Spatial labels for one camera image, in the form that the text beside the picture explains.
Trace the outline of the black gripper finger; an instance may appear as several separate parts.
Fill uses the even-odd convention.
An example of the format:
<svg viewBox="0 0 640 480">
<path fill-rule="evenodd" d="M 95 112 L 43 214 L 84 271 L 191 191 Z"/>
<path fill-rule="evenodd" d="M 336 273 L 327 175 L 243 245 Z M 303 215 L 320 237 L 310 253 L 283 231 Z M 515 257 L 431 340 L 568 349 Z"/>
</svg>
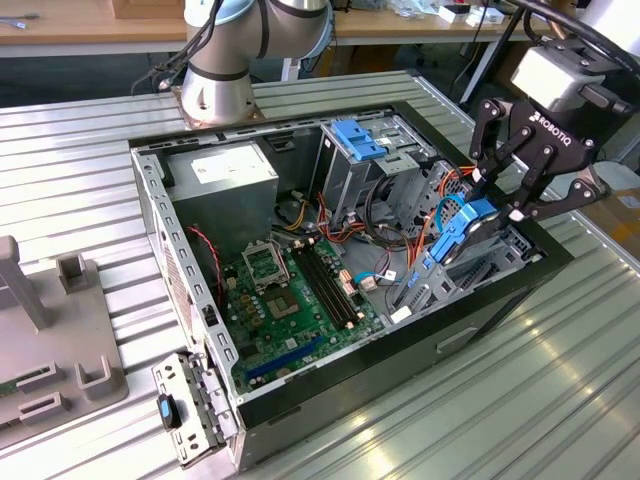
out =
<svg viewBox="0 0 640 480">
<path fill-rule="evenodd" d="M 560 152 L 556 147 L 540 147 L 536 154 L 518 154 L 528 170 L 510 201 L 496 217 L 492 227 L 503 230 L 508 224 L 525 219 L 544 220 L 580 209 L 598 202 L 611 194 L 609 185 L 602 180 L 593 166 L 598 151 L 584 147 L 580 154 Z M 576 173 L 563 198 L 545 201 L 541 198 L 549 184 L 558 175 Z"/>
<path fill-rule="evenodd" d="M 499 174 L 512 162 L 512 155 L 533 138 L 533 127 L 518 111 L 522 102 L 508 102 L 496 98 L 485 99 L 480 106 L 472 134 L 469 156 L 475 161 L 473 187 L 468 200 L 477 200 L 495 184 Z M 501 125 L 517 120 L 514 133 L 498 145 Z"/>
</svg>

